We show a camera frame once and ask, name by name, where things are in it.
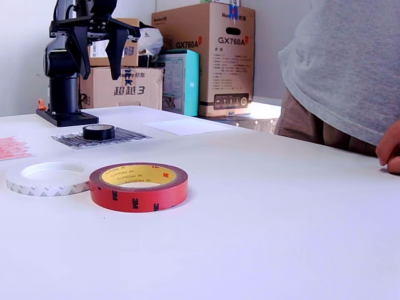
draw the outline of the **gray t-shirt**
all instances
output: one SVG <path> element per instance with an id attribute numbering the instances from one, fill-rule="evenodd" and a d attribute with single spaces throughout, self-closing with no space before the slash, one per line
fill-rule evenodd
<path id="1" fill-rule="evenodd" d="M 284 82 L 311 113 L 377 145 L 400 119 L 400 1 L 319 0 L 279 53 Z"/>

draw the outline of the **double-sided tape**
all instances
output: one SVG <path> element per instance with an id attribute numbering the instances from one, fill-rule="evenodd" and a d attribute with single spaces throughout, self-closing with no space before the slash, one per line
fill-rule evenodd
<path id="1" fill-rule="evenodd" d="M 67 180 L 48 181 L 29 179 L 29 176 L 44 171 L 75 171 L 76 175 Z M 45 162 L 22 169 L 15 169 L 6 175 L 7 187 L 18 194 L 38 197 L 57 197 L 83 193 L 90 190 L 89 172 L 85 166 L 70 162 Z"/>
<path id="2" fill-rule="evenodd" d="M 153 187 L 123 187 L 153 183 Z M 90 175 L 91 196 L 97 205 L 125 213 L 173 208 L 188 197 L 188 174 L 173 166 L 145 162 L 103 167 Z"/>

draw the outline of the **robotic arm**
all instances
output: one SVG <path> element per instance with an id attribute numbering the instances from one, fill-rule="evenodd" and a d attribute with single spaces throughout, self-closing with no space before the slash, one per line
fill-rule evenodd
<path id="1" fill-rule="evenodd" d="M 96 124 L 99 119 L 78 109 L 78 80 L 91 72 L 88 46 L 109 40 L 106 48 L 111 76 L 121 75 L 121 59 L 127 40 L 137 42 L 140 29 L 111 17 L 117 0 L 57 0 L 50 37 L 46 48 L 44 71 L 50 78 L 50 103 L 47 111 L 37 110 L 57 127 Z M 71 19 L 71 11 L 77 17 Z"/>

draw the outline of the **white table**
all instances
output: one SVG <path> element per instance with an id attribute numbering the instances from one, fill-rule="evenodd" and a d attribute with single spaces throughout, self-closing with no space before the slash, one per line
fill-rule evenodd
<path id="1" fill-rule="evenodd" d="M 0 299 L 400 299 L 400 179 L 377 159 L 246 129 L 175 136 L 142 123 L 185 117 L 143 107 L 91 113 L 154 139 L 77 151 L 50 135 L 80 127 L 0 118 L 37 155 L 0 162 Z M 8 169 L 54 160 L 172 164 L 189 199 L 126 214 L 7 189 Z"/>

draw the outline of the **black tape roll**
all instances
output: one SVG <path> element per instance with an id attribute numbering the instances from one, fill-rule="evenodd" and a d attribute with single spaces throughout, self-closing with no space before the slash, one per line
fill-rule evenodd
<path id="1" fill-rule="evenodd" d="M 89 141 L 105 141 L 115 138 L 115 127 L 111 125 L 89 125 L 83 127 L 83 138 Z"/>

